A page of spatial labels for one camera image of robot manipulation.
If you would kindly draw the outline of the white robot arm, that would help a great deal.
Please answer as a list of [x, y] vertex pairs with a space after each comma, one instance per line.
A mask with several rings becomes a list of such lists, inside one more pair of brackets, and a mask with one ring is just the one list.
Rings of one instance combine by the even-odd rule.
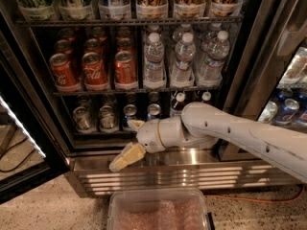
[[211, 148], [223, 139], [276, 166], [303, 183], [307, 182], [307, 134], [237, 117], [207, 104], [193, 102], [177, 116], [147, 122], [130, 120], [136, 132], [109, 165], [117, 173], [141, 160], [146, 153], [173, 147]]

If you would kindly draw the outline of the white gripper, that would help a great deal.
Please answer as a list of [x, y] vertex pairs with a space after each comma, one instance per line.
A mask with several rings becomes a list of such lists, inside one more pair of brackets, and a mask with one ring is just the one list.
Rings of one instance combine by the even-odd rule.
[[113, 173], [141, 160], [146, 151], [156, 153], [171, 147], [185, 147], [188, 143], [188, 133], [179, 116], [148, 122], [128, 120], [128, 126], [137, 132], [136, 139], [140, 144], [130, 142], [123, 148], [109, 164]]

